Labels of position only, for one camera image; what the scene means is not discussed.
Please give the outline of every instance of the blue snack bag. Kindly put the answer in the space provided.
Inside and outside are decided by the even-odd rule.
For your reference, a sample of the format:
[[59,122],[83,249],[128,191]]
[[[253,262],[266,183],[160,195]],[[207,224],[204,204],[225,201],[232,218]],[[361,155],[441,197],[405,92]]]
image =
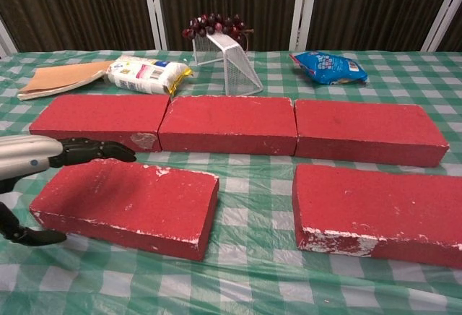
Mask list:
[[359,64],[342,56],[307,51],[290,55],[311,79],[323,85],[365,82],[367,73]]

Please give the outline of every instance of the green checkered tablecloth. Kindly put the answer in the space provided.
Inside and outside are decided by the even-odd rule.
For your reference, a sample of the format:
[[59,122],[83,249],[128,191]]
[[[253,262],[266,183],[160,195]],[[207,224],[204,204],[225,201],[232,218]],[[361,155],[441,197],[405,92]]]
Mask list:
[[[192,53],[136,56],[192,61]],[[283,156],[160,152],[142,163],[216,173],[219,204],[203,262],[70,235],[28,248],[0,241],[2,314],[449,314],[462,313],[462,270],[301,252],[295,247],[291,185],[295,165],[316,163],[395,173],[462,176],[462,53],[335,52],[364,67],[367,86],[315,86],[287,52],[249,53],[259,95],[292,99],[416,103],[450,142],[438,168],[333,162]],[[19,53],[0,60],[0,135],[28,133],[53,98],[20,102],[37,66],[116,59],[119,51]],[[223,65],[198,68],[179,95],[223,94]],[[73,93],[124,94],[103,80]],[[25,225],[28,205],[56,170],[22,179],[0,196]]]

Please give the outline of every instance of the red grapes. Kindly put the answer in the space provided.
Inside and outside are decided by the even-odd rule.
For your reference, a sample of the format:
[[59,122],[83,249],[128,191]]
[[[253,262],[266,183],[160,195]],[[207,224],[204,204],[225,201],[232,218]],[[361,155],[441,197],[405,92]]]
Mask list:
[[192,40],[197,36],[205,37],[207,33],[210,35],[223,33],[241,43],[247,37],[247,33],[252,32],[253,30],[246,29],[246,25],[239,14],[234,17],[224,17],[221,14],[211,13],[189,20],[188,28],[184,29],[181,35]]

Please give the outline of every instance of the robotic hand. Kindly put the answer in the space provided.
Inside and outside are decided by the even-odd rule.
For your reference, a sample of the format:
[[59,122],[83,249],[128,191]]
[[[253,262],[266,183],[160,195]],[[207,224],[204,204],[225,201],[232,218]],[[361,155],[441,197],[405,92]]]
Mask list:
[[[11,192],[18,180],[50,167],[87,163],[95,158],[134,162],[135,152],[117,142],[87,138],[56,140],[43,136],[0,137],[0,194]],[[13,212],[0,202],[0,233],[14,243],[42,246],[66,240],[55,230],[36,231],[22,227]]]

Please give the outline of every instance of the red foam block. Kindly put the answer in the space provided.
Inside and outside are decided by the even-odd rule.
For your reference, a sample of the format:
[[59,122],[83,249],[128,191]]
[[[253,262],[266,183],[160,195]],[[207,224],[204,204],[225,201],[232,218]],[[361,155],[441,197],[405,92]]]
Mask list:
[[297,247],[462,268],[462,177],[298,165]]
[[201,260],[218,188],[209,173],[93,160],[60,170],[30,211],[46,228]]
[[289,98],[190,96],[170,104],[163,150],[293,155],[297,127]]
[[31,134],[120,142],[135,151],[160,151],[157,131],[166,95],[63,95],[30,125]]
[[295,156],[435,167],[449,148],[418,105],[297,100]]

